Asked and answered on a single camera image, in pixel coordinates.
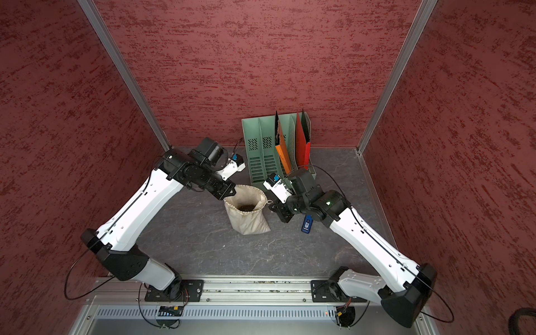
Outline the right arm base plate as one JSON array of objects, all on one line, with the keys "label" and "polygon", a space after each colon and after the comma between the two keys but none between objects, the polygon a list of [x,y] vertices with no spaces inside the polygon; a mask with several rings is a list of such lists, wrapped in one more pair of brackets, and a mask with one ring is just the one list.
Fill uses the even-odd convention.
[{"label": "right arm base plate", "polygon": [[330,280],[312,280],[310,286],[312,301],[315,303],[345,304],[348,301],[351,303],[367,302],[359,297],[347,296],[336,283]]}]

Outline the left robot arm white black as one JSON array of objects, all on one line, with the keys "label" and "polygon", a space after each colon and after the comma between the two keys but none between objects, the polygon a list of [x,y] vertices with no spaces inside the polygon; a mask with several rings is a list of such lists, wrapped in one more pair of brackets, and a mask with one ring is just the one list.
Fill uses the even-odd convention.
[{"label": "left robot arm white black", "polygon": [[180,276],[139,250],[138,237],[184,188],[196,186],[218,200],[235,195],[235,183],[230,178],[245,167],[241,155],[229,153],[210,138],[187,154],[171,148],[157,161],[135,195],[101,227],[83,232],[81,240],[118,280],[141,281],[166,290],[179,283]]}]

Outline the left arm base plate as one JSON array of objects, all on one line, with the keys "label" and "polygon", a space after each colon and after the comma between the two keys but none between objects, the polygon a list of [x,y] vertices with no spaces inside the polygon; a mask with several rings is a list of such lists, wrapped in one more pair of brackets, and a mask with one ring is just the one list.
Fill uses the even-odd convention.
[{"label": "left arm base plate", "polygon": [[165,290],[157,290],[149,286],[145,294],[146,302],[199,302],[205,282],[200,279],[182,279],[173,282]]}]

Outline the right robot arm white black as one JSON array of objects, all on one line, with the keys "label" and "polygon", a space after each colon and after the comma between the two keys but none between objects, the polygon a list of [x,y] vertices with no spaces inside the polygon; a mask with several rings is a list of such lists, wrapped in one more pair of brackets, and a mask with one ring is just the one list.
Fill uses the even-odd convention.
[{"label": "right robot arm white black", "polygon": [[436,269],[417,264],[394,248],[357,212],[340,191],[324,191],[305,168],[287,178],[272,173],[263,183],[277,198],[270,209],[287,223],[304,214],[347,241],[373,266],[375,276],[340,268],[332,276],[335,286],[347,297],[380,304],[399,325],[410,328],[432,296]]}]

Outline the beige cloth soil bag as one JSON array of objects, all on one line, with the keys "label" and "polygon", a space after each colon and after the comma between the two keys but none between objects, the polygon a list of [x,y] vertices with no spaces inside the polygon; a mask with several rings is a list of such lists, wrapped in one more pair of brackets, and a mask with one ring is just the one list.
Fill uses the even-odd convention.
[{"label": "beige cloth soil bag", "polygon": [[268,204],[265,193],[249,185],[236,185],[236,194],[224,199],[231,226],[241,235],[260,235],[271,231],[263,209]]}]

